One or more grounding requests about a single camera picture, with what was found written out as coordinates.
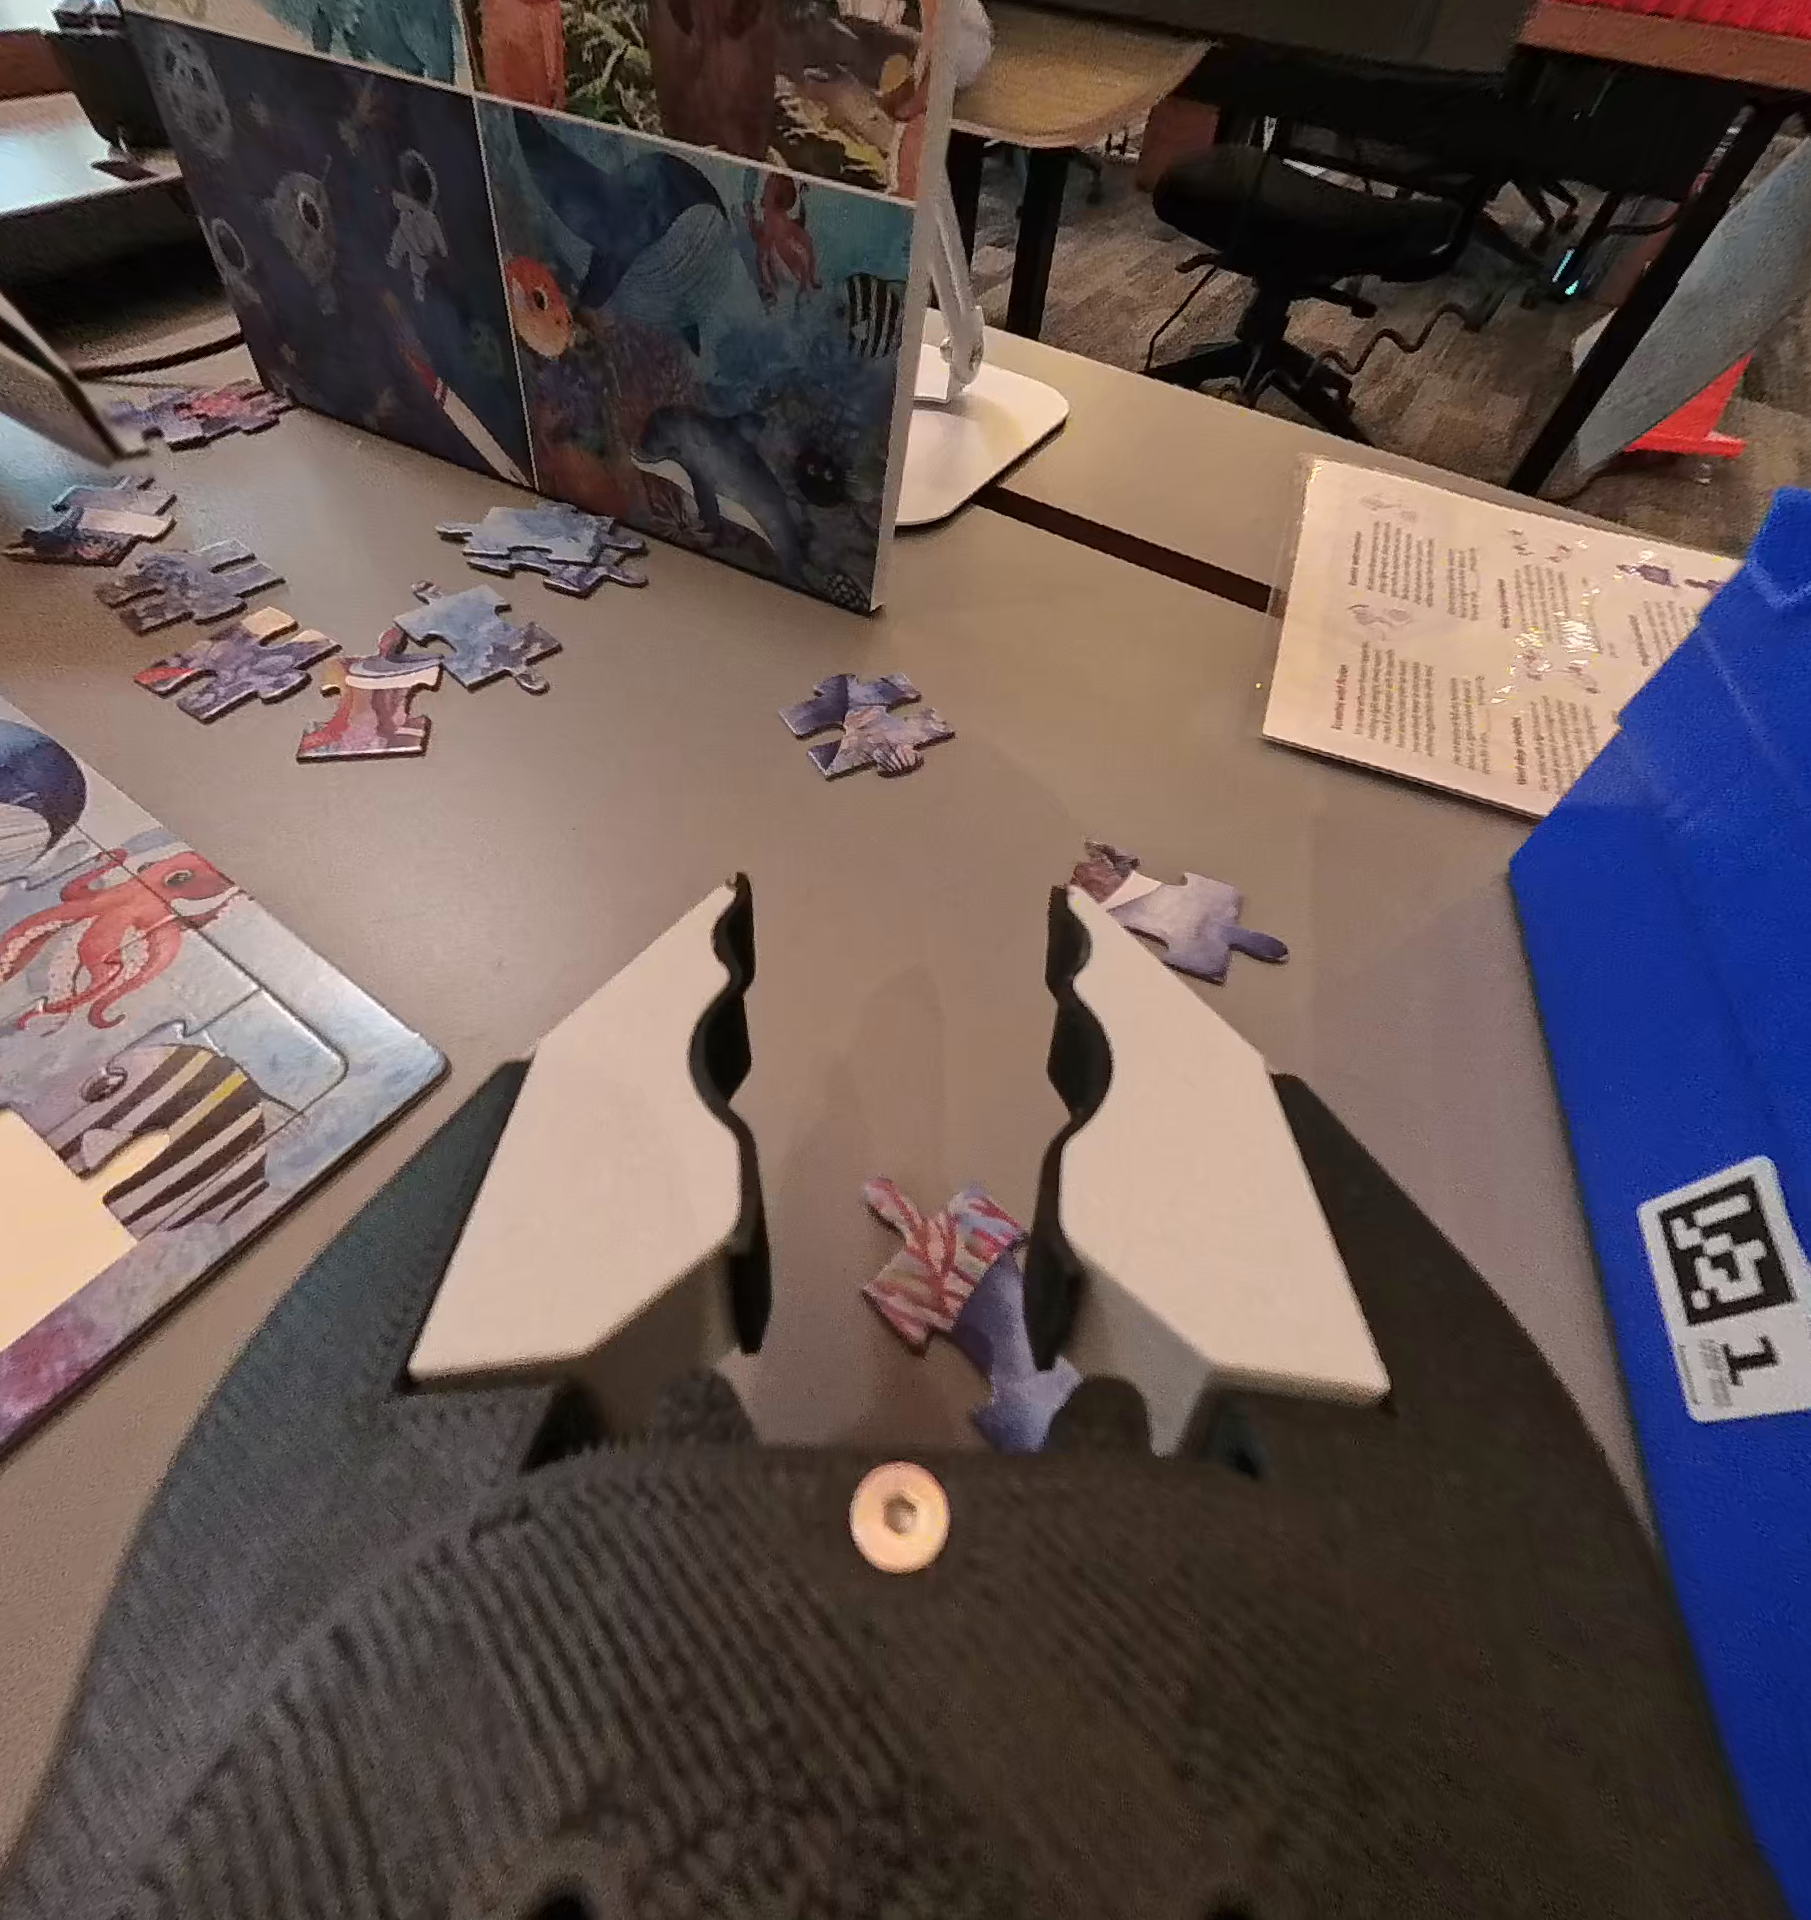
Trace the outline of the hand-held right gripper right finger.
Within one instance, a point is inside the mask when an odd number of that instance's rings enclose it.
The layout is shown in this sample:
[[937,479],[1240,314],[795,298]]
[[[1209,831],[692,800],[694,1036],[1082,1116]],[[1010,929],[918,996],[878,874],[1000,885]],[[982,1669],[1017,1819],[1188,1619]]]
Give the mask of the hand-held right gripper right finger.
[[1265,1057],[1074,885],[1046,901],[1043,986],[1066,1119],[1026,1258],[1035,1358],[1134,1388],[1158,1458],[1225,1400],[1389,1404]]

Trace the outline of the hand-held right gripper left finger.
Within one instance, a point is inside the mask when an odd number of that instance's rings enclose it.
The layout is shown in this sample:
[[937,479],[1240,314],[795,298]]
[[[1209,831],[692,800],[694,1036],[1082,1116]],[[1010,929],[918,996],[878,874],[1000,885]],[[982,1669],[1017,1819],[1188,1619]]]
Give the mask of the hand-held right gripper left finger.
[[405,1358],[411,1385],[654,1395],[763,1347],[771,1220],[735,1108],[752,977],[740,874],[534,1044]]

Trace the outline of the pink coral puzzle piece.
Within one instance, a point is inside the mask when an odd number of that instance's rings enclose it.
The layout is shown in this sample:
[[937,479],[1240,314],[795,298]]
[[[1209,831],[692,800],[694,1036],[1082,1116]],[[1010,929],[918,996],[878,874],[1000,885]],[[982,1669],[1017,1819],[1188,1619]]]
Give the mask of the pink coral puzzle piece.
[[985,1400],[973,1426],[990,1452],[1039,1454],[1082,1376],[1066,1358],[1035,1358],[1017,1263],[1029,1227],[976,1184],[926,1211],[891,1177],[869,1177],[864,1204],[897,1235],[859,1289],[866,1303],[915,1354],[941,1337],[979,1370]]

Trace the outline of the purple bubble puzzle piece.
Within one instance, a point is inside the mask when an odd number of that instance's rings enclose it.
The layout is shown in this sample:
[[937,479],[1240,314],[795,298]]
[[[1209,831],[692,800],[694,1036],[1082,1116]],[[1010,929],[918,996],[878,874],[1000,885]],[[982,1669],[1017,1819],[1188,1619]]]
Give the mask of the purple bubble puzzle piece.
[[133,684],[162,695],[195,725],[257,701],[281,701],[310,684],[310,670],[338,651],[338,639],[264,605],[153,659]]

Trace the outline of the sea animal jigsaw puzzle board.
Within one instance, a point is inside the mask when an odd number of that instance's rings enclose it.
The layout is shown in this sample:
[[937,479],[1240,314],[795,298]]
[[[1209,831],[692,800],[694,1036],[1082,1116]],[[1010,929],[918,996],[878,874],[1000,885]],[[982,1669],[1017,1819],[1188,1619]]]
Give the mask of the sea animal jigsaw puzzle board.
[[2,1301],[0,1458],[446,1075],[443,1054],[0,695],[0,1116],[119,1251]]

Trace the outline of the red coral puzzle piece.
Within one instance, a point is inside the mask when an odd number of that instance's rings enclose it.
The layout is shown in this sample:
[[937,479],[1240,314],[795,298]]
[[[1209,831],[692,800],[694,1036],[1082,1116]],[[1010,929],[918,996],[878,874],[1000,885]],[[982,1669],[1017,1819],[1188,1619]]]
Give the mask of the red coral puzzle piece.
[[416,699],[442,684],[442,659],[413,647],[399,625],[386,625],[358,655],[328,659],[321,692],[333,701],[323,720],[302,729],[294,761],[386,761],[428,747],[430,720]]

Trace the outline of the light blue puzzle piece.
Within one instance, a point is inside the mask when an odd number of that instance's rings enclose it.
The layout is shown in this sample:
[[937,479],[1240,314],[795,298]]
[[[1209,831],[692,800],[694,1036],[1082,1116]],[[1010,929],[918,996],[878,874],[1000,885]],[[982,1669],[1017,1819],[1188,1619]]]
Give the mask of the light blue puzzle piece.
[[491,505],[478,518],[436,518],[442,541],[453,541],[467,554],[505,554],[514,547],[542,551],[555,560],[617,560],[630,568],[648,554],[648,542],[616,521],[611,515],[593,515],[577,505]]

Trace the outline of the blue mottled puzzle piece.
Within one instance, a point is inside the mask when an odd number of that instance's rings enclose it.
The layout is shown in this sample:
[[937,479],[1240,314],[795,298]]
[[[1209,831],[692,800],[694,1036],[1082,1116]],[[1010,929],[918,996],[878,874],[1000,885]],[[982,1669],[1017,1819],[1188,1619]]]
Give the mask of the blue mottled puzzle piece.
[[565,594],[572,598],[588,598],[593,595],[599,587],[645,587],[648,579],[639,568],[630,568],[617,560],[588,560],[588,563],[572,563],[572,560],[555,560],[542,551],[530,551],[530,547],[514,547],[505,554],[478,554],[469,551],[467,563],[474,571],[492,573],[492,579],[519,579],[519,573],[530,573],[537,579],[547,591]]

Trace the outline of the row of loose jigsaw pieces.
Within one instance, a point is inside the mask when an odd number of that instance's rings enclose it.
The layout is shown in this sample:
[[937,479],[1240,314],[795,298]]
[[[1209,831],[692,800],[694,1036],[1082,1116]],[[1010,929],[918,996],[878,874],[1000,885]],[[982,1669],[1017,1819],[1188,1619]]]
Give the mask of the row of loose jigsaw pieces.
[[167,547],[173,505],[173,490],[149,473],[82,479],[61,487],[33,521],[21,524],[2,542],[2,557],[17,565],[99,571],[96,598],[130,634],[192,628],[192,637],[169,650],[177,651],[222,622],[264,609],[260,594],[280,587],[280,571],[243,541]]

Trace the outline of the purple white puzzle piece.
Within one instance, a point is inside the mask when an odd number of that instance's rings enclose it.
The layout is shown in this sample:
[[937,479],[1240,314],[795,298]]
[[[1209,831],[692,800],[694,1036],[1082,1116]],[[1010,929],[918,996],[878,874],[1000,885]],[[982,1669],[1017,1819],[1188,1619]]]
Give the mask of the purple white puzzle piece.
[[1158,961],[1195,980],[1220,988],[1232,958],[1265,967],[1289,961],[1289,947],[1269,932],[1241,921],[1241,892],[1213,876],[1182,874],[1162,881],[1140,868],[1135,854],[1110,841],[1083,841],[1069,868],[1069,885],[1149,941]]

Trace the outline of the illustrated puzzle box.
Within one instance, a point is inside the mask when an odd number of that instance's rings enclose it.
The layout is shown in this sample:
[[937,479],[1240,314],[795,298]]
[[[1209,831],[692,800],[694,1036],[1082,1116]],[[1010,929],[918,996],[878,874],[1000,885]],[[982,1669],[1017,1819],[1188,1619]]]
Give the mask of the illustrated puzzle box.
[[874,611],[933,4],[124,4],[264,383]]

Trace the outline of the blue plastic bin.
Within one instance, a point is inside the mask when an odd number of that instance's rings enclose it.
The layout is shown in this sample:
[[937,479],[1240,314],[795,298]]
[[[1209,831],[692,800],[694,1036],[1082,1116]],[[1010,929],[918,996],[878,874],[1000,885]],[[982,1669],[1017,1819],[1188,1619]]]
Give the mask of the blue plastic bin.
[[1811,1917],[1811,490],[1509,862],[1653,1525]]

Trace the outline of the instruction sheet in clear sleeve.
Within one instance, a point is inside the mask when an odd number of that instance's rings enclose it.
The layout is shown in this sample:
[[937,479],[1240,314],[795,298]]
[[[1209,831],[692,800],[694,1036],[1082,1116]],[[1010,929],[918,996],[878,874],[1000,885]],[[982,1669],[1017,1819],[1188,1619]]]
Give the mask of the instruction sheet in clear sleeve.
[[1261,735],[1542,819],[1735,560],[1312,458]]

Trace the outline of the white stand with flat base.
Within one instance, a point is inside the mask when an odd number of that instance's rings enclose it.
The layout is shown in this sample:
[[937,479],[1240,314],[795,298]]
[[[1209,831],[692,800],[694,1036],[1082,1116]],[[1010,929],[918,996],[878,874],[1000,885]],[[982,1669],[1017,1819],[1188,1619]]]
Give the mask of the white stand with flat base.
[[933,321],[922,326],[897,532],[953,518],[1069,420],[1060,389],[986,360],[985,314],[969,280],[951,179],[922,193],[932,217],[929,289]]

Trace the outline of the red object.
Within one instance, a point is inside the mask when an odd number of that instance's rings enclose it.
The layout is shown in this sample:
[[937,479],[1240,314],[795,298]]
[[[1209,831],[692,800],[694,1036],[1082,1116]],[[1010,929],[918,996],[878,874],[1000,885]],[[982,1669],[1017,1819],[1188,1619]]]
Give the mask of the red object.
[[1624,447],[1624,457],[1740,458],[1744,439],[1724,427],[1724,416],[1750,365],[1734,360],[1714,383]]

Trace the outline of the black office chair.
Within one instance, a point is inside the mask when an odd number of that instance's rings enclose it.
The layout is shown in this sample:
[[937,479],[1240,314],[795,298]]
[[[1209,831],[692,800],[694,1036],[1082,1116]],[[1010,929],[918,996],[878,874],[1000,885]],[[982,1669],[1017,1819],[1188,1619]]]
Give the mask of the black office chair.
[[1267,136],[1217,136],[1152,188],[1165,226],[1195,244],[1182,270],[1240,276],[1250,294],[1220,346],[1177,360],[1147,348],[1147,372],[1241,402],[1280,394],[1320,433],[1367,444],[1354,372],[1285,336],[1304,302],[1358,321],[1359,280],[1444,276],[1509,179],[1499,136],[1473,118],[1502,95],[1525,4],[1217,4],[1222,107]]

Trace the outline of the grey leaning panel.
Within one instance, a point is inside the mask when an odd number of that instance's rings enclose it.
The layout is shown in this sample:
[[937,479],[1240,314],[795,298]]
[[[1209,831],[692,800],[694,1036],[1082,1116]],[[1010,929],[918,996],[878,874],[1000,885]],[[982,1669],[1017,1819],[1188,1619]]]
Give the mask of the grey leaning panel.
[[1811,136],[1734,198],[1661,321],[1552,474],[1567,490],[1621,458],[1734,360],[1757,354],[1811,294]]

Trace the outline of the tan side table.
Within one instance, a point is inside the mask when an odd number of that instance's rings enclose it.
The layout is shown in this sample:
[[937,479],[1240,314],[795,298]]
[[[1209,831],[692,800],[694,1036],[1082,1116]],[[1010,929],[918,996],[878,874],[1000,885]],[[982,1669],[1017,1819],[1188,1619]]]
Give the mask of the tan side table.
[[946,176],[961,254],[973,254],[990,147],[1026,157],[1004,331],[1038,338],[1074,155],[1135,130],[1205,59],[1209,40],[1147,20],[986,4],[995,50],[956,90]]

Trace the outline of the wooden desk with black legs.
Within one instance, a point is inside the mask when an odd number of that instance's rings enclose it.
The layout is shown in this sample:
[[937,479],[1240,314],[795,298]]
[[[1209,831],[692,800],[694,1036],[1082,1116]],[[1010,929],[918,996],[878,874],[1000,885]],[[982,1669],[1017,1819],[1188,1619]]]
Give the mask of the wooden desk with black legs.
[[1692,262],[1707,247],[1757,157],[1789,118],[1797,118],[1811,132],[1811,37],[1730,29],[1689,14],[1628,11],[1598,4],[1530,4],[1515,40],[1539,53],[1650,67],[1735,90],[1735,113],[1710,168],[1698,175],[1661,250],[1650,256],[1505,479],[1505,490],[1539,497],[1591,413],[1604,401],[1633,352],[1661,321]]

